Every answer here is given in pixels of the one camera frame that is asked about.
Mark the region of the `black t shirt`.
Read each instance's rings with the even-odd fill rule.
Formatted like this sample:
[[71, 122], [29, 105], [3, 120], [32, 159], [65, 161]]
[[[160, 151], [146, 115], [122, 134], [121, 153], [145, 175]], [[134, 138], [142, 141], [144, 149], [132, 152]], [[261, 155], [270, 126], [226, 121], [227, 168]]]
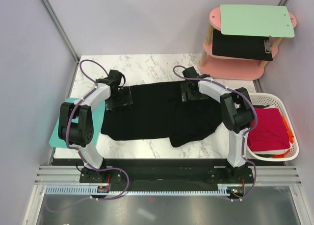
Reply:
[[201, 141], [222, 123], [219, 102], [182, 100], [180, 81], [131, 86], [132, 107], [105, 111], [101, 134], [115, 141], [169, 138], [171, 146]]

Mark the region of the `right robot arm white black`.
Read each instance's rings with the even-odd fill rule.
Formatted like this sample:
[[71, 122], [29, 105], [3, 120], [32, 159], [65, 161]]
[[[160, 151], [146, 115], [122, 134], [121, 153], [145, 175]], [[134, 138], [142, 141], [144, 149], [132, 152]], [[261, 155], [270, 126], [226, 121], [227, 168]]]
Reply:
[[246, 88], [232, 89], [209, 78], [186, 78], [183, 86], [184, 101], [199, 100], [208, 96], [220, 104], [221, 118], [229, 131], [230, 165], [224, 172], [229, 182], [242, 178], [241, 166], [246, 163], [247, 134], [256, 126], [258, 118]]

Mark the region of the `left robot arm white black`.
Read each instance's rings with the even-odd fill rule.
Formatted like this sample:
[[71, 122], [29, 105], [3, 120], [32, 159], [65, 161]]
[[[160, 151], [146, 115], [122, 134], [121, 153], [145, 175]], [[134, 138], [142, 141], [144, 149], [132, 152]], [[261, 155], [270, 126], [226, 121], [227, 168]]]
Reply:
[[130, 87], [120, 87], [115, 80], [101, 79], [83, 97], [75, 102], [64, 102], [60, 107], [58, 137], [64, 140], [66, 147], [76, 150], [91, 170], [91, 177], [96, 182], [107, 179], [107, 169], [102, 167], [103, 157], [93, 142], [93, 112], [108, 104], [109, 111], [120, 111], [132, 106]]

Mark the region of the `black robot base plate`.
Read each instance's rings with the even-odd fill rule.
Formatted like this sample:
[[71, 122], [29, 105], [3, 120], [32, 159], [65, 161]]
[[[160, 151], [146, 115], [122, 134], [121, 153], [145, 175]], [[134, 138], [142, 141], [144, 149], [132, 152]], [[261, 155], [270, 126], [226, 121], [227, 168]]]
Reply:
[[98, 172], [83, 167], [81, 183], [108, 183], [129, 192], [216, 191], [219, 184], [253, 183], [248, 164], [232, 168], [225, 159], [108, 159]]

